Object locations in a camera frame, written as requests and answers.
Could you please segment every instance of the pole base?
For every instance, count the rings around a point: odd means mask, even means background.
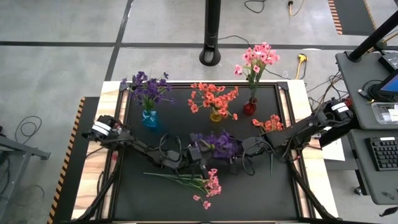
[[[360,62],[361,60],[362,60],[362,58],[360,57],[360,58],[358,58],[357,60],[355,60],[355,59],[353,59],[353,58],[351,58],[350,56],[349,56],[349,53],[347,52],[347,51],[345,51],[344,52],[344,54],[346,54],[346,56],[347,56],[347,58],[348,58],[348,60],[350,60],[350,61],[352,61],[352,62]]]
[[[209,47],[205,44],[203,50],[200,52],[199,61],[206,66],[215,66],[221,60],[220,51],[218,48]]]

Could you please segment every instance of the blue vase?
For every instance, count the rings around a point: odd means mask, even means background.
[[[144,110],[142,112],[142,123],[150,128],[156,128],[157,126],[157,113],[156,111],[147,111]]]

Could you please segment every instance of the black pole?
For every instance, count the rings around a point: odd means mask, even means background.
[[[362,42],[353,52],[350,53],[348,59],[352,62],[358,62],[362,55],[371,47],[374,47],[385,35],[398,25],[398,11],[396,11],[388,20],[386,20],[379,28],[377,28],[366,40]]]
[[[221,0],[206,0],[205,43],[199,55],[199,61],[206,66],[217,65],[221,60],[218,51],[220,11]]]

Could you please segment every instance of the keyboard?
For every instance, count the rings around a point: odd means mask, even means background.
[[[367,138],[365,141],[376,170],[398,170],[398,137]]]

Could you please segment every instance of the glass vase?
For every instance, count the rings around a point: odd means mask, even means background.
[[[246,114],[248,116],[254,114],[254,112],[257,110],[256,103],[257,103],[257,99],[250,97],[249,101],[246,102],[243,106],[244,114]]]
[[[156,128],[157,126],[157,113],[156,111],[147,111],[144,110],[142,112],[142,124],[149,128]]]
[[[223,119],[223,115],[219,114],[218,110],[216,110],[214,107],[211,107],[210,119],[214,122],[219,122],[221,119]]]

